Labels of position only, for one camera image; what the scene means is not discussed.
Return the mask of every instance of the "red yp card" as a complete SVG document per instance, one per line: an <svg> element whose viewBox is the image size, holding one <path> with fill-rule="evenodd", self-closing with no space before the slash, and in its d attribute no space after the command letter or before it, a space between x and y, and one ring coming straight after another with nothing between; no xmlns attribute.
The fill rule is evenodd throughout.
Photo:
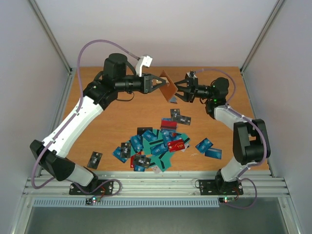
<svg viewBox="0 0 312 234"><path fill-rule="evenodd" d="M133 164L133 160L135 159L135 155L131 156L130 158L130 168L134 168L135 165Z"/></svg>
<svg viewBox="0 0 312 234"><path fill-rule="evenodd" d="M183 139L168 142L169 152L185 149Z"/></svg>

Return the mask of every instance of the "black card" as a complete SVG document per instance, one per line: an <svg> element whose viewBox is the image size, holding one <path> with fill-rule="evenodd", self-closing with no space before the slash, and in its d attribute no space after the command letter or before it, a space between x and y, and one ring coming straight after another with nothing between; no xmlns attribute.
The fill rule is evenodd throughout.
<svg viewBox="0 0 312 234"><path fill-rule="evenodd" d="M151 163L151 158L146 157L145 155L135 155L134 159L133 159L133 164L140 166L140 167L144 167L144 168L148 168L150 166Z"/></svg>
<svg viewBox="0 0 312 234"><path fill-rule="evenodd" d="M121 144L121 158L131 158L131 143L125 142Z"/></svg>
<svg viewBox="0 0 312 234"><path fill-rule="evenodd" d="M170 109L171 119L174 120L180 114L180 109Z"/></svg>
<svg viewBox="0 0 312 234"><path fill-rule="evenodd" d="M92 168L92 169L97 169L99 161L101 160L102 155L103 154L101 154L101 153L93 152L87 167L88 168Z"/></svg>
<svg viewBox="0 0 312 234"><path fill-rule="evenodd" d="M153 128L152 128L152 127L146 127L146 128L141 127L141 128L137 128L136 134L138 134L138 135L141 136L143 133L145 133L146 130L151 130L151 131L153 131Z"/></svg>
<svg viewBox="0 0 312 234"><path fill-rule="evenodd" d="M176 117L173 120L177 123L191 125L191 117L188 116L176 115Z"/></svg>

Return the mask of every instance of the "white card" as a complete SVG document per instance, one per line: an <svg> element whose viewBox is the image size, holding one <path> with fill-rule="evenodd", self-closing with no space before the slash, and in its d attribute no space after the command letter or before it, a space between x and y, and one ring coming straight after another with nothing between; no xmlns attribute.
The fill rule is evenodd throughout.
<svg viewBox="0 0 312 234"><path fill-rule="evenodd" d="M158 174L159 172L161 172L161 169L158 166L152 167L152 170L155 172L155 174Z"/></svg>
<svg viewBox="0 0 312 234"><path fill-rule="evenodd" d="M185 149L181 150L182 152L184 152L188 147L189 147L189 143L184 144Z"/></svg>

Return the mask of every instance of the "red card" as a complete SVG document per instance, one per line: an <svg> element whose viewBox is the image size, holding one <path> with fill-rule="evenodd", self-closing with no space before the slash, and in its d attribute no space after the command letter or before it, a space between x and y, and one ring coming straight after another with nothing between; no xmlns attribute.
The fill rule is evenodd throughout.
<svg viewBox="0 0 312 234"><path fill-rule="evenodd" d="M168 120L162 120L161 121L161 126L160 128L161 129L172 129L172 130L175 130L176 129L176 125L177 125L177 122L173 122L173 121L168 121Z"/></svg>
<svg viewBox="0 0 312 234"><path fill-rule="evenodd" d="M130 168L134 168L133 160L135 159L135 155L131 156L130 158Z"/></svg>
<svg viewBox="0 0 312 234"><path fill-rule="evenodd" d="M175 152L185 149L185 145L182 139L168 142L168 147L169 152Z"/></svg>

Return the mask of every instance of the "aluminum frame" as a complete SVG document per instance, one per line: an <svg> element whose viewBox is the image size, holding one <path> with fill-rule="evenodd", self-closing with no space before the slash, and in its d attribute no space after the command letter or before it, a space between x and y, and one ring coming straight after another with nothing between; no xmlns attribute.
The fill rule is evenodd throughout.
<svg viewBox="0 0 312 234"><path fill-rule="evenodd" d="M42 15L38 4L35 0L28 0L33 8L36 16L41 22L47 36L59 54L64 66L66 67L69 76L61 96L58 111L55 114L54 122L51 129L56 128L61 122L67 99L70 94L72 82L75 75L62 50L60 49L56 39L53 36L51 29ZM255 41L249 55L247 56L241 71L242 75L247 68L250 60L261 44L266 32L273 23L276 15L282 8L285 0L278 0L272 10L267 22L262 28L257 40ZM296 215L293 202L290 198L287 184L284 178L274 177L274 168L272 168L269 161L270 170L267 171L248 171L244 176L252 179L258 189L258 197L278 197L281 211L289 233L301 234L302 229ZM213 198L218 196L200 196L199 189L195 188L195 181L197 179L213 179L216 172L165 172L155 175L153 172L96 172L99 178L117 178L123 184L123 189L118 195L118 198L133 198L133 197L165 197L165 198ZM45 170L37 171L36 183L40 184L49 179L51 176ZM25 189L22 193L17 215L15 216L11 233L23 234L26 230L28 220L30 218L31 210L34 206L35 199L38 197L67 197L73 198L77 196L68 195L70 182L68 181L52 181L47 186L40 190L35 190L31 187L30 178L27 179ZM253 197L254 188L246 181L243 181L244 195L241 197Z"/></svg>

